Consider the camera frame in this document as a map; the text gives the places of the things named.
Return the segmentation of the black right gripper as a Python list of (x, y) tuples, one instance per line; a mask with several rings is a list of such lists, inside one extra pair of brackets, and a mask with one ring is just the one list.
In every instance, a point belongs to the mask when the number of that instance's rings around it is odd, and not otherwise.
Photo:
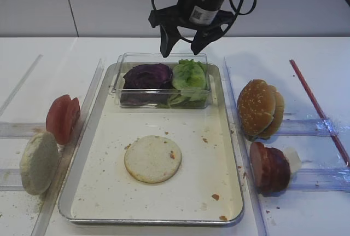
[(196, 31), (191, 42), (193, 54), (199, 54), (210, 43), (224, 35), (223, 24), (233, 23), (233, 13), (222, 11), (224, 0), (178, 0), (176, 5), (153, 9), (149, 15), (151, 26), (159, 27), (161, 34), (160, 53), (168, 57), (174, 45), (185, 38), (179, 33), (178, 27)]

